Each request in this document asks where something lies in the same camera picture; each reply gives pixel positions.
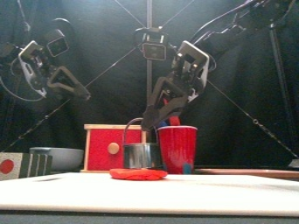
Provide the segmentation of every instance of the red cup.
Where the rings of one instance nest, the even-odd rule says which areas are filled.
[[[191,174],[196,151],[192,126],[165,126],[157,129],[163,166],[169,174]]]

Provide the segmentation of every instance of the red circle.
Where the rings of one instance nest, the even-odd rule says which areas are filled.
[[[10,159],[4,160],[2,163],[0,164],[0,172],[2,174],[9,173],[13,168],[14,168],[14,162]]]

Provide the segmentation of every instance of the metal rod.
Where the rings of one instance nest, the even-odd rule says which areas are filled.
[[[147,0],[147,28],[152,27],[153,22],[153,3],[152,0]],[[147,60],[147,102],[149,100],[149,96],[152,94],[152,61]]]
[[[291,144],[292,144],[291,148],[295,148],[296,142],[297,142],[296,141],[297,140],[296,131],[295,131],[295,119],[293,119],[291,101],[289,101],[289,96],[288,96],[288,91],[287,91],[285,72],[284,72],[280,49],[279,49],[279,44],[277,44],[276,28],[273,25],[271,25],[271,28],[269,28],[269,38],[271,38],[271,43],[272,43],[273,55],[275,55],[275,67],[276,67],[276,72],[277,72],[280,91],[281,91],[281,96],[283,96],[283,101],[284,101],[287,128],[288,128],[288,134],[289,134]]]

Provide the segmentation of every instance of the black backdrop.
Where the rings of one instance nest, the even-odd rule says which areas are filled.
[[[21,101],[0,87],[1,150],[26,152],[36,146],[84,149],[84,124],[127,124],[141,116],[147,99],[147,61],[133,50],[132,33],[147,26],[148,2],[25,0],[21,1],[22,10],[32,30],[24,33],[17,2],[0,1],[0,42],[21,46],[34,40],[42,45],[42,34],[53,28],[61,29],[69,50],[55,59],[55,64],[67,66],[91,92],[88,101],[71,100],[61,106],[63,101],[55,96],[37,102]],[[171,44],[180,46],[208,21],[243,3],[244,0],[153,0],[152,26],[161,25]],[[225,52],[217,69],[209,74],[209,82],[237,106],[208,84],[203,95],[181,113],[181,124],[199,129],[196,165],[288,165],[291,154],[252,123],[241,109],[299,153],[297,11],[296,2],[275,29],[284,75],[276,71],[271,31],[265,27]],[[73,29],[65,24],[51,23],[55,18],[68,19]],[[168,74],[171,61],[153,61],[153,84],[159,76]],[[1,70],[5,86],[24,98],[38,98],[25,85],[24,77],[17,75],[17,69],[14,66],[16,75]],[[44,119],[56,108],[57,112]],[[8,147],[42,119],[38,128]]]

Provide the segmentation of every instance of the red box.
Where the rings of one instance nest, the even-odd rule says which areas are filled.
[[[123,137],[125,125],[85,124],[87,145],[83,172],[108,171],[124,168]],[[140,125],[129,125],[125,144],[141,142]]]

